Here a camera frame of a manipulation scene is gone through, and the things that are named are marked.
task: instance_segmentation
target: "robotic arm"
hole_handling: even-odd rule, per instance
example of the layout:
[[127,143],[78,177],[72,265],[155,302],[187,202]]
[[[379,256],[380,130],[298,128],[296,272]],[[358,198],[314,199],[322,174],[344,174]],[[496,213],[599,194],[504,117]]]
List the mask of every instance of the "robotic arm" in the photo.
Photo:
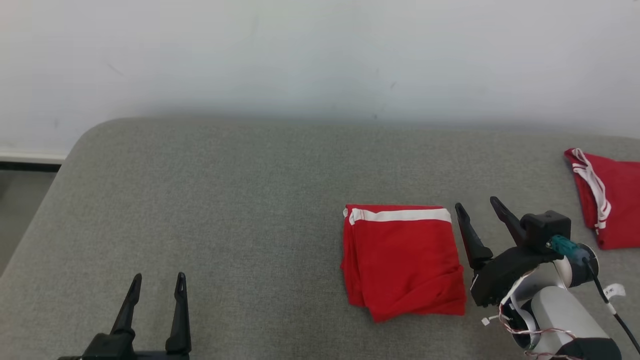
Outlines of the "robotic arm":
[[116,321],[109,334],[96,335],[81,356],[65,356],[58,360],[189,360],[191,330],[189,328],[189,306],[187,303],[187,279],[178,273],[175,284],[175,311],[171,335],[164,343],[164,351],[134,351],[136,333],[131,328],[133,308],[140,299],[142,275],[133,278]]
[[[465,208],[456,204],[469,266],[474,270],[471,296],[476,305],[498,306],[499,315],[494,317],[527,355],[541,360],[621,359],[617,344],[567,290],[589,281],[601,290],[594,252],[568,240],[571,220],[547,211],[526,214],[518,221],[498,198],[490,201],[516,243],[495,257],[474,231]],[[602,291],[601,295],[608,303]]]

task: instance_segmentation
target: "cable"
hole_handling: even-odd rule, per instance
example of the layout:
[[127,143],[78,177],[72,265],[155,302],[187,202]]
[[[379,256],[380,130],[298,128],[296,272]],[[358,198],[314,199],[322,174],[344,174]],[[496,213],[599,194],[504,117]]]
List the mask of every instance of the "cable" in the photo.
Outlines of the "cable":
[[563,334],[567,334],[569,335],[569,337],[571,337],[571,339],[575,339],[575,335],[569,331],[569,330],[562,330],[562,329],[558,329],[555,327],[550,327],[548,329],[542,329],[542,330],[516,330],[514,328],[512,328],[511,326],[509,326],[509,324],[507,323],[507,321],[505,321],[505,318],[507,318],[506,316],[504,316],[504,314],[502,313],[502,305],[498,305],[498,319],[500,321],[500,323],[502,324],[502,326],[504,326],[505,329],[507,329],[508,332],[510,332],[511,334],[515,334],[515,335],[521,335],[521,334],[544,334],[546,332],[562,332]]
[[627,333],[627,336],[629,337],[631,342],[634,344],[634,347],[636,348],[636,351],[638,351],[638,354],[640,354],[640,345],[638,345],[638,342],[637,342],[636,338],[634,337],[634,335],[631,333],[631,330],[629,330],[629,328],[627,327],[625,322],[622,321],[622,318],[620,318],[620,315],[618,315],[618,313],[616,312],[615,308],[613,308],[613,305],[611,305],[611,303],[609,302],[609,299],[607,299],[607,295],[604,295],[604,290],[602,289],[602,285],[600,284],[600,280],[598,280],[598,276],[593,271],[593,268],[591,267],[591,264],[589,263],[589,260],[586,259],[586,258],[582,258],[582,262],[587,265],[587,269],[591,273],[591,276],[593,276],[593,282],[595,282],[596,288],[598,288],[598,293],[600,294],[600,297],[602,297],[602,300],[604,300],[604,303],[607,304],[607,307],[609,308],[609,310],[613,314],[613,317],[615,317],[616,320],[618,321],[618,323],[620,323],[620,326],[622,326],[622,329],[624,329],[624,331]]
[[567,360],[583,360],[581,357],[569,356],[569,355],[556,355],[550,352],[531,352],[525,351],[524,355],[530,360],[537,360],[540,356],[550,356],[550,359],[567,359]]

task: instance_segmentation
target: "gray fabric surface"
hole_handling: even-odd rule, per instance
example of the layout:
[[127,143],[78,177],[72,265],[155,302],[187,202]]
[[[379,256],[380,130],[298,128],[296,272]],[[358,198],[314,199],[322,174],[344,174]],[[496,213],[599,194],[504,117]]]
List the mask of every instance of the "gray fabric surface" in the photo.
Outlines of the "gray fabric surface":
[[[640,161],[640,141],[419,127],[117,120],[86,133],[0,278],[0,358],[81,354],[110,330],[135,273],[138,350],[162,349],[178,271],[187,275],[192,355],[218,358],[518,359],[491,308],[373,324],[350,306],[339,269],[345,203],[462,202],[494,253],[513,246],[489,204],[554,209],[583,223],[569,147]],[[456,243],[466,264],[457,223]],[[604,284],[640,336],[640,250],[596,250]],[[593,284],[572,290],[633,348]]]

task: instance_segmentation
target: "white wall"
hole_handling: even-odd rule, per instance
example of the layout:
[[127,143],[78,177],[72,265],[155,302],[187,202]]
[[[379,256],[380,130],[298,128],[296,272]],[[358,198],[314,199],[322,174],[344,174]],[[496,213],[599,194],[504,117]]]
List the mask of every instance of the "white wall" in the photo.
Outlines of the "white wall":
[[3,0],[0,152],[166,112],[640,138],[640,1]]

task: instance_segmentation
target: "folded red shirt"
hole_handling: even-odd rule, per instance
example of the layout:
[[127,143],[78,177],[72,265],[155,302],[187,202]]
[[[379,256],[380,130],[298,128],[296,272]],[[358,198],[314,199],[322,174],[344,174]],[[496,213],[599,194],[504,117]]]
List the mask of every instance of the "folded red shirt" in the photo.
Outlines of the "folded red shirt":
[[594,229],[601,249],[640,247],[636,223],[640,221],[640,163],[615,161],[568,149],[564,156],[573,167],[582,216]]
[[451,216],[439,206],[347,205],[349,303],[382,322],[403,313],[464,315],[467,295]]

